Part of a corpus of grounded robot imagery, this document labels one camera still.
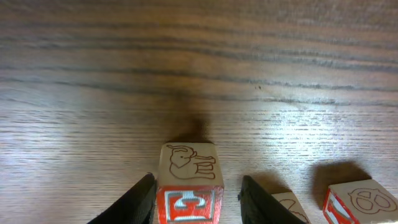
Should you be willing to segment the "pretzel picture wooden block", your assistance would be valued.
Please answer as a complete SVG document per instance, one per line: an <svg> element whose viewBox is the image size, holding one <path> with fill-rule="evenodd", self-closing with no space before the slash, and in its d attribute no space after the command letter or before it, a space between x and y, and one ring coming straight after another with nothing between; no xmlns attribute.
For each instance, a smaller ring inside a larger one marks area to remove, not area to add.
<svg viewBox="0 0 398 224"><path fill-rule="evenodd" d="M323 214L330 224L397 224L397 199L373 179L329 185Z"/></svg>

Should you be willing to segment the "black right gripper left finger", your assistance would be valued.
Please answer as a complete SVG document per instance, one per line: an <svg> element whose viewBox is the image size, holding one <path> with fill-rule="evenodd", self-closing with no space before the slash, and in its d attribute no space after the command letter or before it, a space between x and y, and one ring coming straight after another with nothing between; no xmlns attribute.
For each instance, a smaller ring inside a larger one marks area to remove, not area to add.
<svg viewBox="0 0 398 224"><path fill-rule="evenodd" d="M157 181L148 173L88 224L152 224L156 192Z"/></svg>

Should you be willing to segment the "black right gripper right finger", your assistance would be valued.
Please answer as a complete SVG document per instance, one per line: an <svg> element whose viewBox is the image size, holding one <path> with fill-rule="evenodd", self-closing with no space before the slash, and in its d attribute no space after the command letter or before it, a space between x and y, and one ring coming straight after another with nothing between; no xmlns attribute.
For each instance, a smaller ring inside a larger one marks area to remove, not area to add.
<svg viewBox="0 0 398 224"><path fill-rule="evenodd" d="M249 175L243 177L238 199L243 224L305 224Z"/></svg>

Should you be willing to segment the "green V wooden block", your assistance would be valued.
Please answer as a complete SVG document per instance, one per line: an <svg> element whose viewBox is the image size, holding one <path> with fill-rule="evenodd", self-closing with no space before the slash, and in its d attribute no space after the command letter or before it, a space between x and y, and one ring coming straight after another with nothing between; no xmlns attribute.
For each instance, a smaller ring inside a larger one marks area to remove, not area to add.
<svg viewBox="0 0 398 224"><path fill-rule="evenodd" d="M285 192L279 194L272 194L272 196L281 203L290 213L294 214L297 218L306 224L310 224L304 209L302 208L298 198L293 192Z"/></svg>

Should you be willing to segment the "red E elephant block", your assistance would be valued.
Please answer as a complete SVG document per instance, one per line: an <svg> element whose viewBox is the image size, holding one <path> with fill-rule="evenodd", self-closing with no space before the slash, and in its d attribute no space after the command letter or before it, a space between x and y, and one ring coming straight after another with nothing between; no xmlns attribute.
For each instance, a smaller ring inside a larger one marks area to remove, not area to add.
<svg viewBox="0 0 398 224"><path fill-rule="evenodd" d="M224 182L214 144L164 144L157 183L160 224L219 223Z"/></svg>

